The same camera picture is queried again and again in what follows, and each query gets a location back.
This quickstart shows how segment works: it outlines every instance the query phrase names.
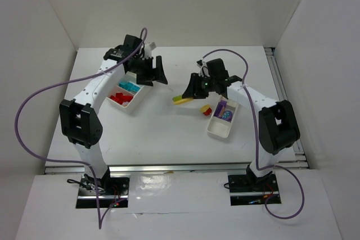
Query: red object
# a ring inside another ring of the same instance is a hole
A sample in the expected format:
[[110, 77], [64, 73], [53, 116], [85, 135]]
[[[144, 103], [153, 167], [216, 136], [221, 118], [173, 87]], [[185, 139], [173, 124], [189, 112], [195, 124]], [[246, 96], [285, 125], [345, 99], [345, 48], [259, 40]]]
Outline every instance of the red object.
[[117, 102], [118, 104], [122, 105], [124, 102], [130, 102], [134, 97], [133, 96], [127, 96], [124, 95], [123, 93], [119, 92], [115, 94], [116, 97], [114, 97], [113, 95], [110, 96], [110, 98]]
[[213, 110], [212, 110], [211, 108], [208, 108], [203, 114], [206, 115], [206, 116], [208, 116], [208, 115], [211, 114], [212, 111], [213, 111]]

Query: gray wall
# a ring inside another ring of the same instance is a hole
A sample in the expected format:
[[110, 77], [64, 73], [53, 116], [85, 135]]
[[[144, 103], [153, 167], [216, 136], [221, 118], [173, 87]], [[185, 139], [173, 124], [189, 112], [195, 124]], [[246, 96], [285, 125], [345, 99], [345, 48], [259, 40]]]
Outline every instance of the gray wall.
[[159, 46], [275, 46], [299, 0], [50, 0], [77, 47], [148, 27]]
[[360, 0], [301, 0], [275, 53], [341, 234], [359, 239]]
[[[0, 0], [0, 238], [14, 239], [34, 175], [42, 163], [18, 144], [14, 117], [35, 90], [65, 80], [75, 49], [47, 0]], [[46, 155], [64, 88], [42, 94], [25, 108], [20, 131]]]

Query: robotic arm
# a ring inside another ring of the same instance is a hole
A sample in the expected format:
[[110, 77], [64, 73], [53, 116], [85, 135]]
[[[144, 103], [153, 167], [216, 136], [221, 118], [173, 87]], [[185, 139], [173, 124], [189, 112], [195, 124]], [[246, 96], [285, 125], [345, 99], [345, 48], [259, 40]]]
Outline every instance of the robotic arm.
[[[182, 98], [206, 98], [209, 92], [216, 92], [225, 98], [236, 101], [245, 108], [251, 109], [248, 95], [238, 76], [229, 76], [223, 60], [218, 58], [208, 62], [197, 62], [200, 72], [192, 73], [190, 82]], [[282, 149], [291, 147], [300, 138], [291, 103], [287, 100], [277, 102], [264, 96], [255, 89], [246, 86], [258, 114], [259, 156], [246, 169], [250, 180], [256, 184], [267, 178], [272, 168], [258, 170], [275, 165]]]
[[[99, 140], [102, 135], [102, 125], [97, 117], [99, 109], [114, 85], [126, 72], [137, 75], [137, 83], [153, 85], [154, 80], [167, 84], [161, 56], [156, 57], [156, 68], [152, 67], [153, 57], [151, 51], [155, 49], [154, 43], [145, 44], [143, 49], [136, 53], [130, 60], [115, 69], [104, 73], [105, 70], [117, 65], [129, 56], [142, 40], [126, 35], [124, 44], [110, 49], [103, 57], [98, 73], [103, 75], [92, 79], [88, 85], [72, 99], [64, 99], [60, 103], [60, 120], [63, 135], [79, 152], [82, 161], [92, 165], [100, 187], [106, 188], [106, 182], [110, 177], [109, 167], [102, 158]], [[91, 171], [85, 167], [85, 177], [90, 182], [95, 179], [91, 177]]]

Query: cable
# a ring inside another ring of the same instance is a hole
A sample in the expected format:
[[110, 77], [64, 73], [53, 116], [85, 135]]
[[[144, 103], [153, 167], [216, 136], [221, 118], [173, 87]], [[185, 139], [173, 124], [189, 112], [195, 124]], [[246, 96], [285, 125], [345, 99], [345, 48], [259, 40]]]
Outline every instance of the cable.
[[303, 210], [304, 208], [304, 204], [305, 204], [305, 194], [304, 194], [304, 189], [303, 189], [303, 186], [302, 184], [300, 183], [300, 180], [299, 178], [292, 172], [290, 171], [289, 169], [285, 168], [285, 167], [282, 167], [280, 165], [269, 165], [269, 166], [265, 166], [265, 167], [262, 167], [260, 168], [259, 167], [259, 130], [258, 130], [258, 122], [257, 122], [257, 116], [256, 116], [256, 112], [255, 112], [255, 107], [254, 107], [254, 103], [253, 103], [253, 100], [251, 98], [251, 95], [248, 91], [248, 89], [246, 88], [246, 85], [245, 85], [245, 79], [246, 79], [246, 76], [248, 74], [248, 71], [249, 71], [249, 64], [248, 62], [246, 61], [246, 59], [239, 53], [233, 51], [233, 50], [230, 50], [230, 49], [216, 49], [216, 50], [213, 50], [209, 53], [207, 53], [206, 55], [204, 55], [202, 57], [202, 59], [204, 59], [205, 57], [207, 57], [208, 55], [212, 54], [212, 53], [215, 53], [215, 52], [230, 52], [230, 53], [233, 53], [237, 56], [239, 56], [245, 63], [245, 66], [246, 66], [246, 69], [245, 69], [245, 72], [244, 72], [244, 75], [242, 77], [242, 87], [244, 89], [244, 91], [246, 92], [246, 95], [247, 95], [247, 98], [249, 99], [249, 102], [250, 102], [250, 107], [251, 107], [251, 112], [253, 113], [253, 120], [254, 120], [254, 130], [255, 130], [255, 164], [256, 164], [256, 169], [259, 170], [259, 171], [262, 171], [262, 170], [266, 170], [266, 169], [273, 169], [275, 167], [277, 168], [280, 168], [280, 169], [284, 169], [285, 171], [287, 171], [289, 174], [291, 174], [295, 180], [298, 182], [298, 185], [300, 187], [300, 191], [301, 191], [301, 206], [300, 208], [298, 209], [298, 211], [293, 214], [293, 215], [290, 215], [290, 216], [278, 216], [278, 215], [275, 215], [274, 213], [272, 213], [268, 206], [267, 206], [267, 202], [269, 201], [269, 199], [271, 199], [273, 196], [276, 196], [275, 194], [273, 196], [270, 196], [268, 197], [266, 200], [265, 200], [265, 208], [266, 210], [269, 212], [270, 215], [276, 217], [277, 219], [292, 219], [294, 217], [296, 217], [297, 215], [300, 214], [300, 212]]
[[[33, 151], [30, 150], [30, 148], [28, 148], [25, 143], [23, 142], [23, 140], [21, 139], [20, 137], [20, 132], [19, 132], [19, 117], [20, 117], [20, 114], [23, 110], [23, 108], [25, 107], [25, 105], [33, 98], [35, 97], [36, 95], [46, 91], [46, 90], [49, 90], [49, 89], [52, 89], [52, 88], [55, 88], [55, 87], [59, 87], [61, 85], [66, 85], [66, 84], [71, 84], [71, 83], [76, 83], [78, 81], [85, 81], [85, 80], [88, 80], [88, 79], [93, 79], [93, 78], [96, 78], [96, 77], [99, 77], [99, 76], [103, 76], [104, 73], [108, 73], [109, 71], [113, 70], [113, 69], [116, 69], [118, 66], [120, 66], [121, 64], [125, 63], [126, 61], [128, 61], [131, 57], [133, 57], [142, 47], [142, 45], [144, 44], [145, 42], [145, 39], [147, 37], [147, 29], [146, 28], [143, 28], [141, 30], [141, 36], [144, 34], [144, 37], [141, 41], [141, 43], [139, 44], [139, 46], [131, 53], [129, 54], [129, 56], [127, 56], [124, 60], [120, 61], [119, 63], [117, 63], [115, 66], [105, 70], [103, 73], [96, 73], [96, 74], [93, 74], [93, 75], [90, 75], [90, 76], [86, 76], [86, 77], [83, 77], [83, 78], [79, 78], [79, 79], [74, 79], [74, 80], [69, 80], [69, 81], [64, 81], [62, 83], [57, 83], [57, 84], [53, 84], [53, 85], [50, 85], [48, 87], [45, 87], [45, 88], [42, 88], [36, 92], [34, 92], [33, 94], [31, 94], [30, 96], [28, 96], [24, 101], [23, 103], [20, 105], [17, 113], [16, 113], [16, 116], [15, 116], [15, 123], [14, 123], [14, 128], [15, 128], [15, 135], [16, 135], [16, 138], [17, 140], [19, 141], [20, 145], [23, 147], [23, 149], [30, 155], [32, 155], [33, 157], [36, 157], [37, 159], [40, 159], [42, 161], [48, 161], [48, 162], [59, 162], [59, 163], [77, 163], [77, 164], [82, 164], [82, 165], [85, 165], [85, 166], [88, 166], [92, 175], [93, 175], [93, 178], [94, 179], [97, 179], [96, 178], [96, 174], [95, 174], [95, 171], [93, 169], [93, 167], [91, 166], [91, 164], [87, 163], [87, 162], [84, 162], [84, 161], [79, 161], [79, 160], [56, 160], [56, 159], [49, 159], [47, 157], [42, 157], [36, 153], [34, 153]], [[96, 193], [96, 208], [97, 208], [97, 217], [98, 217], [98, 226], [99, 226], [99, 229], [101, 229], [102, 227], [102, 221], [104, 219], [104, 216], [105, 214], [110, 210], [110, 208], [113, 207], [113, 204], [111, 204], [109, 206], [108, 209], [106, 209], [106, 211], [104, 212], [103, 216], [101, 216], [101, 213], [100, 213], [100, 201], [99, 201], [99, 187], [98, 187], [98, 184], [97, 184], [97, 181], [94, 181], [95, 183], [95, 193]]]

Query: purple cable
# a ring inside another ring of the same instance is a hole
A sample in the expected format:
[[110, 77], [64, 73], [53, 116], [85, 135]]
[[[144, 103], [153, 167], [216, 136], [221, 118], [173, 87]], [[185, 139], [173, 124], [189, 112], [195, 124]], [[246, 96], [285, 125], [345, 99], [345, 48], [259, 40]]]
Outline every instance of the purple cable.
[[257, 115], [256, 115], [256, 112], [255, 112], [255, 107], [254, 107], [254, 103], [253, 103], [253, 99], [251, 98], [251, 95], [248, 91], [248, 89], [246, 88], [246, 85], [245, 85], [245, 78], [248, 74], [248, 71], [249, 71], [249, 64], [248, 62], [246, 61], [246, 59], [239, 53], [233, 51], [233, 50], [230, 50], [230, 49], [216, 49], [216, 50], [213, 50], [209, 53], [207, 53], [205, 56], [202, 57], [202, 59], [204, 59], [206, 56], [212, 54], [212, 53], [215, 53], [215, 52], [220, 52], [220, 51], [225, 51], [225, 52], [230, 52], [230, 53], [233, 53], [237, 56], [239, 56], [245, 63], [245, 66], [246, 66], [246, 69], [245, 69], [245, 73], [242, 77], [242, 87], [244, 89], [244, 91], [246, 92], [246, 95], [247, 95], [247, 98], [249, 99], [249, 102], [250, 102], [250, 107], [251, 107], [251, 111], [253, 113], [253, 120], [254, 120], [254, 129], [255, 129], [255, 164], [256, 164], [256, 169], [259, 170], [259, 171], [262, 171], [262, 170], [265, 170], [265, 169], [270, 169], [270, 168], [274, 168], [274, 167], [277, 167], [277, 168], [281, 168], [281, 169], [284, 169], [285, 171], [287, 171], [289, 174], [291, 174], [295, 180], [298, 182], [298, 185], [300, 187], [300, 191], [301, 191], [301, 197], [302, 197], [302, 200], [301, 200], [301, 206], [300, 208], [298, 209], [298, 211], [293, 214], [293, 215], [290, 215], [290, 216], [278, 216], [278, 215], [275, 215], [274, 213], [272, 213], [269, 208], [268, 208], [268, 201], [276, 196], [276, 194], [268, 197], [266, 200], [265, 200], [265, 208], [266, 210], [269, 212], [270, 215], [276, 217], [277, 219], [292, 219], [294, 217], [296, 217], [297, 215], [300, 214], [300, 212], [303, 210], [304, 208], [304, 204], [305, 204], [305, 194], [304, 194], [304, 189], [303, 189], [303, 186], [302, 184], [300, 183], [300, 180], [298, 177], [296, 177], [296, 175], [290, 171], [289, 169], [285, 168], [285, 167], [282, 167], [280, 165], [269, 165], [269, 166], [265, 166], [265, 167], [262, 167], [260, 168], [259, 167], [259, 130], [258, 130], [258, 122], [257, 122]]
[[[87, 163], [87, 162], [84, 162], [84, 161], [79, 161], [79, 160], [55, 160], [55, 159], [48, 159], [47, 157], [42, 157], [36, 153], [34, 153], [33, 151], [31, 151], [26, 145], [25, 143], [23, 142], [23, 140], [21, 139], [20, 137], [20, 133], [19, 133], [19, 117], [20, 117], [20, 114], [21, 114], [21, 111], [23, 110], [23, 108], [25, 107], [25, 105], [33, 98], [35, 97], [36, 95], [46, 91], [46, 90], [49, 90], [49, 89], [52, 89], [52, 88], [55, 88], [55, 87], [59, 87], [61, 85], [65, 85], [65, 84], [71, 84], [71, 83], [76, 83], [78, 81], [85, 81], [85, 80], [88, 80], [88, 79], [93, 79], [93, 78], [96, 78], [96, 77], [99, 77], [99, 76], [103, 76], [104, 73], [108, 73], [109, 71], [113, 70], [113, 69], [116, 69], [118, 66], [120, 66], [121, 64], [125, 63], [126, 61], [128, 61], [131, 57], [133, 57], [142, 47], [142, 45], [144, 44], [145, 42], [145, 39], [147, 37], [147, 29], [146, 28], [143, 28], [141, 30], [141, 36], [142, 34], [144, 34], [144, 37], [142, 39], [142, 42], [139, 44], [139, 46], [131, 53], [129, 54], [129, 56], [127, 56], [124, 60], [122, 60], [121, 62], [119, 62], [118, 64], [116, 64], [115, 66], [105, 70], [104, 72], [102, 73], [96, 73], [96, 74], [93, 74], [93, 75], [90, 75], [90, 76], [86, 76], [86, 77], [83, 77], [83, 78], [79, 78], [79, 79], [74, 79], [74, 80], [69, 80], [69, 81], [64, 81], [62, 83], [57, 83], [57, 84], [53, 84], [53, 85], [50, 85], [49, 87], [45, 87], [45, 88], [42, 88], [36, 92], [34, 92], [33, 94], [31, 94], [30, 96], [28, 96], [24, 101], [23, 103], [20, 105], [17, 113], [16, 113], [16, 116], [15, 116], [15, 135], [16, 135], [16, 138], [17, 140], [19, 141], [20, 145], [23, 147], [23, 149], [29, 153], [30, 155], [32, 155], [33, 157], [36, 157], [37, 159], [40, 159], [40, 160], [43, 160], [43, 161], [49, 161], [49, 162], [59, 162], [59, 163], [77, 163], [77, 164], [82, 164], [82, 165], [85, 165], [85, 166], [88, 166], [92, 175], [93, 175], [93, 178], [94, 179], [97, 179], [96, 177], [96, 174], [95, 174], [95, 171], [94, 169], [92, 168], [91, 164]], [[120, 201], [122, 201], [123, 199], [121, 200], [118, 200], [114, 203], [112, 203], [109, 208], [104, 212], [103, 216], [101, 216], [101, 213], [100, 213], [100, 202], [99, 202], [99, 191], [98, 191], [98, 184], [97, 184], [97, 181], [94, 181], [95, 182], [95, 193], [96, 193], [96, 208], [97, 208], [97, 217], [98, 217], [98, 224], [99, 224], [99, 229], [101, 229], [102, 227], [102, 221], [104, 219], [104, 216], [105, 214], [114, 206], [115, 203], [118, 203]]]

